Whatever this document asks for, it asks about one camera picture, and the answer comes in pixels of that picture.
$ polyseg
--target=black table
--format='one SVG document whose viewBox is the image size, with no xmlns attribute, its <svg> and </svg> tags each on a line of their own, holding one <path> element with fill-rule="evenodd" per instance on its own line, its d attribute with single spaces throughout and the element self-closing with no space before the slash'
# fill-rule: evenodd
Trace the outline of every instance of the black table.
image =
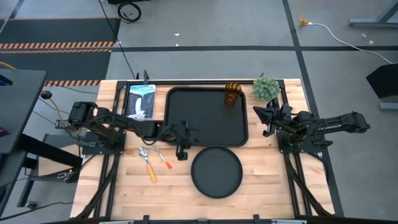
<svg viewBox="0 0 398 224">
<path fill-rule="evenodd" d="M 1 217 L 21 168 L 37 167 L 37 160 L 27 158 L 28 152 L 72 167 L 80 167 L 82 159 L 22 133 L 43 88 L 46 72 L 0 69 L 0 74 L 13 81 L 11 86 L 0 86 L 0 126 L 10 132 L 0 137 L 0 188 L 7 184 L 0 197 Z M 21 203 L 32 185 L 33 180 L 28 179 Z"/>
</svg>

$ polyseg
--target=wheel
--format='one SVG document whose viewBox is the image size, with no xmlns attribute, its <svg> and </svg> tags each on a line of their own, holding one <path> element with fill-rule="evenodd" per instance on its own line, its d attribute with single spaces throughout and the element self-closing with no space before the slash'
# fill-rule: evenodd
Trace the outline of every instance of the wheel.
<svg viewBox="0 0 398 224">
<path fill-rule="evenodd" d="M 118 14 L 124 22 L 132 23 L 141 18 L 141 9 L 132 2 L 124 2 L 118 7 Z"/>
<path fill-rule="evenodd" d="M 34 202 L 27 201 L 25 204 L 25 208 L 35 209 L 36 207 L 37 207 L 37 204 Z"/>
</svg>

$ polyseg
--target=gray floor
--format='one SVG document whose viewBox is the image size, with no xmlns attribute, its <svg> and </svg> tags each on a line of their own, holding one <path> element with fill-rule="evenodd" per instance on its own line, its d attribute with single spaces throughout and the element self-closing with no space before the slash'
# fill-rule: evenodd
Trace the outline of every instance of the gray floor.
<svg viewBox="0 0 398 224">
<path fill-rule="evenodd" d="M 293 18 L 300 1 L 290 0 Z M 300 17 L 327 25 L 336 36 L 354 45 L 398 45 L 398 30 L 352 29 L 350 17 L 377 16 L 393 0 L 307 0 Z M 0 17 L 8 17 L 17 0 L 0 0 Z M 151 0 L 137 3 L 142 18 L 121 24 L 119 39 L 125 47 L 273 45 L 293 46 L 280 0 Z M 104 1 L 108 16 L 116 6 Z M 25 0 L 16 17 L 102 16 L 97 0 Z M 298 27 L 303 46 L 340 46 L 321 27 Z M 398 52 L 379 52 L 398 62 Z M 321 117 L 352 110 L 365 115 L 372 128 L 365 134 L 331 134 L 335 142 L 330 156 L 344 213 L 347 217 L 398 220 L 397 204 L 398 113 L 382 112 L 379 100 L 365 77 L 385 62 L 364 52 L 304 52 L 308 75 Z M 276 78 L 301 78 L 295 52 L 206 51 L 129 52 L 135 72 L 146 69 L 151 78 L 255 78 L 264 72 Z M 131 78 L 121 53 L 111 55 L 107 79 Z M 96 91 L 95 87 L 79 87 Z M 61 109 L 74 101 L 94 100 L 95 95 L 51 88 Z M 42 102 L 35 111 L 55 121 L 57 116 Z M 45 133 L 61 134 L 33 114 L 25 133 L 42 139 Z M 14 202 L 23 181 L 17 184 L 4 216 L 24 211 Z M 73 200 L 75 184 L 41 182 L 30 197 L 39 206 Z M 24 215 L 4 223 L 42 223 L 68 218 L 70 206 L 60 205 Z"/>
</svg>

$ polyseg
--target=black floor mat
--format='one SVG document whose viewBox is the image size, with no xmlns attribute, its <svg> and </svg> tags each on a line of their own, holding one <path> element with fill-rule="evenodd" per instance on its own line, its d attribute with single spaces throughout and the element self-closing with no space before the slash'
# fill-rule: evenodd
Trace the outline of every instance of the black floor mat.
<svg viewBox="0 0 398 224">
<path fill-rule="evenodd" d="M 120 19 L 109 19 L 115 33 Z M 0 34 L 0 49 L 110 47 L 116 38 L 105 18 L 10 19 Z"/>
<path fill-rule="evenodd" d="M 0 51 L 0 61 L 17 69 L 45 70 L 46 86 L 98 85 L 108 71 L 111 51 L 88 50 L 13 50 Z"/>
</svg>

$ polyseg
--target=potted plant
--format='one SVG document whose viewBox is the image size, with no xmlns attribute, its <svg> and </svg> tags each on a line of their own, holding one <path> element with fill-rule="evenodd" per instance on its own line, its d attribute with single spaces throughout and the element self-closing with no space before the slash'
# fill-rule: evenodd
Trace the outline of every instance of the potted plant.
<svg viewBox="0 0 398 224">
<path fill-rule="evenodd" d="M 279 83 L 272 77 L 261 76 L 253 82 L 253 94 L 258 100 L 270 101 L 279 96 Z"/>
</svg>

